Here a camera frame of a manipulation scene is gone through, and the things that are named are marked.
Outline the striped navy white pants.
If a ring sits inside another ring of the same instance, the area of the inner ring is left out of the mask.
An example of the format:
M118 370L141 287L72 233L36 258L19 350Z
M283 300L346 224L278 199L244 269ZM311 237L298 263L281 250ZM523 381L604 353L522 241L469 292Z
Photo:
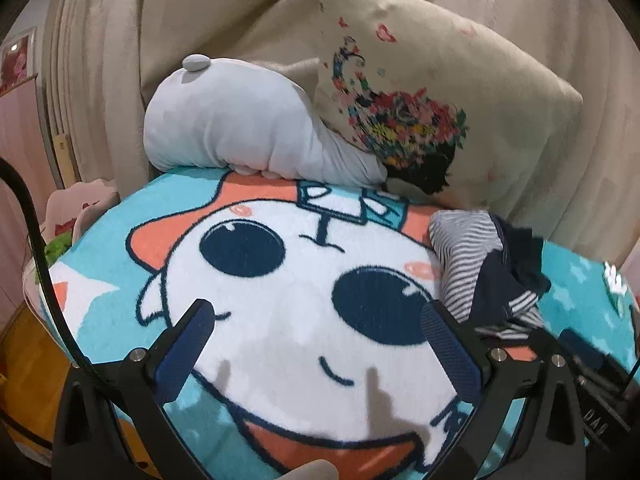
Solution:
M551 288L544 240L486 210L440 210L428 236L442 264L440 301L487 337L525 339L544 327L538 302Z

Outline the white glove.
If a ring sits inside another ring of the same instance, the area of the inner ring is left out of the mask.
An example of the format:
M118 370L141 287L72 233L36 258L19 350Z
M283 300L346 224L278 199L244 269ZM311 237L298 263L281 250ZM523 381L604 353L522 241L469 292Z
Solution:
M622 318L626 309L627 282L623 275L618 272L616 266L607 261L603 263L602 276L610 303L617 315Z

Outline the turquoise star cartoon blanket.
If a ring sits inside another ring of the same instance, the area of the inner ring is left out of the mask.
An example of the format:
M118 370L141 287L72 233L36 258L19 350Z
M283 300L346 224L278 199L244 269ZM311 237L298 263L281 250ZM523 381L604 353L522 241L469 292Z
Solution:
M47 267L41 314L76 366L90 367L151 348L208 301L214 331L164 405L207 479L285 479L313 466L343 479L429 479L474 410L421 328L425 304L440 301L428 236L437 211L372 188L171 171ZM636 303L617 315L603 264L544 241L542 272L544 327L520 340L474 330L478 339L531 361L542 330L567 360L559 338L570 328L634 374ZM512 401L473 479L501 464L523 408ZM639 450L608 454L582 430L584 479L638 477Z

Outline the beige floral print pillow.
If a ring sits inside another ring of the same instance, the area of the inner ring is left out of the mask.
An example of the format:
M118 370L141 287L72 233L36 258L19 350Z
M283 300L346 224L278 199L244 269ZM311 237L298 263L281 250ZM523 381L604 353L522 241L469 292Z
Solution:
M390 178L508 214L582 96L511 41L424 0L319 0L322 120Z

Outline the beige curtain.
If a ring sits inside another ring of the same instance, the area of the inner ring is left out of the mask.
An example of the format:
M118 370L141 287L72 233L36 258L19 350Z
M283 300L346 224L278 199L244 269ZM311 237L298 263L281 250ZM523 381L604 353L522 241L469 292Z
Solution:
M427 0L511 40L584 99L578 133L498 208L587 257L622 262L639 240L639 36L612 0ZM51 130L81 179L124 194L150 180L143 107L190 53L242 58L317 82L318 0L52 0L43 40Z

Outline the framed pink wall picture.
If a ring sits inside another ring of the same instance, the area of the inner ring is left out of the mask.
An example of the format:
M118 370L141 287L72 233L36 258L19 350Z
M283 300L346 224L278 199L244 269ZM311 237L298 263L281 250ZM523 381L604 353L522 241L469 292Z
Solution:
M35 73L36 29L31 27L1 45L1 92L13 89Z

